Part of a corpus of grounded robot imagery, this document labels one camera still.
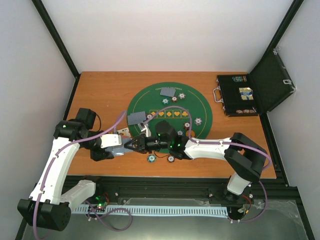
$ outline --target wooden table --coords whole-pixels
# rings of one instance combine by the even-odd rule
[[[83,72],[81,74],[67,119],[76,116],[79,108],[97,112],[102,120],[102,130],[112,126],[121,111],[127,110],[131,99],[146,86],[160,82],[187,84],[205,96],[211,105],[213,123],[207,139],[231,137],[234,132],[248,136],[269,153],[266,138],[258,116],[226,117],[221,103],[214,101],[213,89],[219,74],[241,72]],[[99,128],[96,120],[94,128]],[[126,128],[125,120],[117,129]],[[208,158],[176,160],[168,163],[158,158],[147,161],[147,154],[126,153],[114,159],[95,162],[90,151],[80,149],[69,168],[69,175],[135,176],[135,177],[196,177],[228,178],[234,170],[226,161]],[[276,178],[274,167],[262,173],[263,178]]]

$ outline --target poker table mat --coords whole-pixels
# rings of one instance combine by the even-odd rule
[[[177,97],[177,102],[172,102],[171,97],[169,96],[160,95],[161,88],[175,88],[174,96]],[[185,94],[184,99],[179,98],[180,93]],[[168,99],[169,103],[162,103],[163,99]],[[211,107],[207,99],[199,91],[182,83],[161,82],[147,86],[138,92],[131,100],[127,115],[142,111],[145,111],[146,115],[154,115],[157,111],[169,106],[179,106],[188,110],[192,117],[191,130],[194,131],[195,137],[200,139],[205,139],[207,137],[213,123]],[[196,118],[201,118],[201,125],[195,124],[194,120]],[[190,120],[186,111],[179,108],[170,108],[160,112],[158,116],[149,122],[149,129],[152,135],[156,134],[155,126],[162,120],[169,122],[176,131],[182,131],[185,136],[187,135],[187,130],[184,129],[184,123],[189,122]],[[133,137],[140,134],[139,127],[136,124],[129,125],[128,128]]]

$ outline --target purple cable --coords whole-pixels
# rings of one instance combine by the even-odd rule
[[[262,184],[261,181],[259,181],[259,184],[261,185],[262,187],[262,190],[263,190],[263,193],[264,193],[264,198],[265,198],[265,204],[264,204],[264,208],[263,210],[255,217],[251,218],[251,219],[248,219],[248,220],[244,220],[244,221],[239,221],[239,223],[243,223],[243,224],[246,224],[246,223],[250,223],[254,220],[257,220],[258,218],[260,218],[264,213],[265,211],[267,210],[267,207],[268,207],[268,197],[267,197],[267,192],[266,192],[266,189],[265,189],[265,186]],[[230,221],[235,221],[235,222],[238,222],[237,220],[232,220],[229,216],[227,217]]]
[[[120,119],[120,117],[121,115],[117,116],[115,122],[117,122]],[[113,133],[116,133],[116,132],[117,132],[117,125],[113,128]]]
[[[108,128],[107,130],[97,134],[97,135],[94,135],[94,136],[91,136],[91,137],[87,137],[87,138],[84,138],[84,139],[80,139],[80,140],[76,140],[76,141],[73,141],[73,142],[70,142],[68,144],[66,144],[65,146],[63,146],[62,148],[59,149],[59,151],[56,152],[55,156],[58,157],[59,154],[64,150],[66,149],[67,147],[73,145],[73,144],[77,144],[77,143],[82,143],[82,142],[85,142],[85,141],[90,141],[90,140],[93,140],[93,139],[96,139],[96,138],[99,138],[101,137],[102,135],[108,133],[109,131],[111,131],[114,127],[116,127],[121,121],[122,119],[124,119],[124,117],[126,116],[126,113],[127,111],[123,111],[120,113],[119,116],[121,116],[120,118],[118,118],[118,120],[115,122],[114,125],[112,125],[110,128]],[[48,178],[48,175],[49,175],[49,171],[52,167],[52,164],[54,163],[54,161],[56,160],[56,157],[53,157],[44,173],[44,176],[43,176],[43,180],[42,180],[42,183],[40,185],[40,191],[42,192],[45,188],[45,183],[46,183],[46,180]],[[39,193],[37,199],[36,199],[36,202],[35,202],[35,206],[34,206],[34,211],[33,211],[33,219],[32,219],[32,228],[33,228],[33,234],[34,234],[34,237],[36,240],[42,240],[44,238],[40,238],[39,235],[38,235],[38,231],[37,231],[37,215],[38,215],[38,208],[39,208],[39,203],[40,203],[40,199],[41,199],[41,195],[42,193]]]
[[[131,215],[131,213],[129,212],[128,209],[125,209],[125,208],[123,208],[123,207],[119,207],[119,208],[115,208],[115,209],[113,209],[113,210],[111,210],[111,211],[108,211],[106,214],[103,214],[102,216],[99,216],[99,215],[97,214],[97,212],[96,212],[96,209],[94,208],[94,206],[92,206],[92,204],[91,204],[90,202],[88,202],[87,200],[84,201],[84,202],[90,206],[90,208],[91,208],[90,211],[94,213],[94,215],[96,216],[96,218],[97,218],[106,228],[108,228],[108,229],[110,229],[110,230],[112,230],[112,231],[122,232],[122,231],[124,231],[124,230],[127,230],[127,229],[131,226],[131,224],[132,224],[133,218],[132,218],[132,215]],[[102,221],[102,218],[105,218],[106,216],[110,215],[111,213],[114,213],[114,212],[119,211],[119,210],[125,211],[125,212],[129,215],[129,217],[130,217],[130,222],[128,223],[128,225],[127,225],[126,227],[121,228],[121,229],[117,229],[117,228],[113,228],[113,227],[107,225],[105,222]]]

